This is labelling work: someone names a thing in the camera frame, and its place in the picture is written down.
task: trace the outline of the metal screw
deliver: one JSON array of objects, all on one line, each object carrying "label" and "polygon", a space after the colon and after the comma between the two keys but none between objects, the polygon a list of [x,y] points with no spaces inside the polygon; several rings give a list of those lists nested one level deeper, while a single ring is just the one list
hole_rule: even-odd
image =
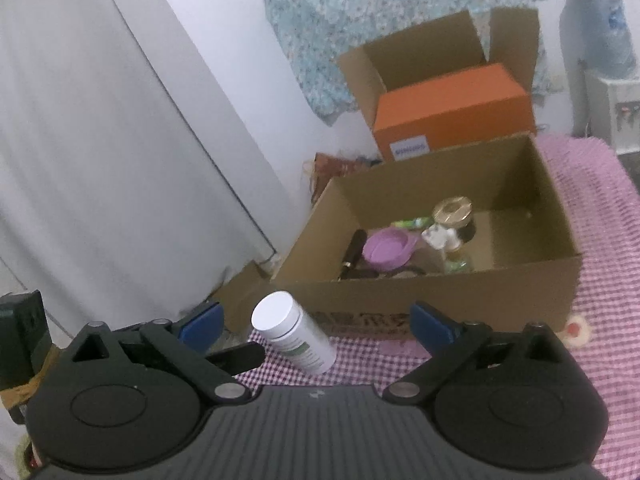
[{"label": "metal screw", "polygon": [[395,397],[402,397],[403,399],[410,399],[420,393],[420,386],[413,383],[406,383],[400,381],[399,383],[393,383],[389,386],[389,392]]},{"label": "metal screw", "polygon": [[239,399],[244,395],[245,391],[246,388],[238,383],[220,384],[220,386],[216,386],[216,389],[213,390],[220,399]]}]

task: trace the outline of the bottle label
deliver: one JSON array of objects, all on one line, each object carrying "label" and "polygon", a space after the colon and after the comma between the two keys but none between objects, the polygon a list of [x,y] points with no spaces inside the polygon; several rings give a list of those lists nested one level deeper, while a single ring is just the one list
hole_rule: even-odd
[{"label": "bottle label", "polygon": [[292,333],[270,343],[291,363],[310,374],[325,371],[327,365],[335,361],[335,349],[329,338],[306,313]]}]

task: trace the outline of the white door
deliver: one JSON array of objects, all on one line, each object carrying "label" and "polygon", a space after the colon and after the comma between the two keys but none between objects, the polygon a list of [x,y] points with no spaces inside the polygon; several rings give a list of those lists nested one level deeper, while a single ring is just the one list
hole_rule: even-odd
[{"label": "white door", "polygon": [[218,165],[113,0],[0,0],[0,257],[68,332],[175,318],[272,255]]}]

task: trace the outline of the plastic bag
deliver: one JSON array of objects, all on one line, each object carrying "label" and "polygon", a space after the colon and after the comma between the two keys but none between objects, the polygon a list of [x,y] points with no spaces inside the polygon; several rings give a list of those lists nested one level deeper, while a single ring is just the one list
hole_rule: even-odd
[{"label": "plastic bag", "polygon": [[612,79],[636,76],[636,54],[623,0],[574,0],[589,68]]}]

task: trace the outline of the purple plastic bowl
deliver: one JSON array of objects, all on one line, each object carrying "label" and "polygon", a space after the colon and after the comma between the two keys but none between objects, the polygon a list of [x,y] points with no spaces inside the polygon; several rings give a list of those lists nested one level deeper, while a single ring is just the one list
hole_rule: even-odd
[{"label": "purple plastic bowl", "polygon": [[362,256],[379,272],[391,272],[405,265],[414,253],[418,238],[396,227],[386,227],[371,235]]}]

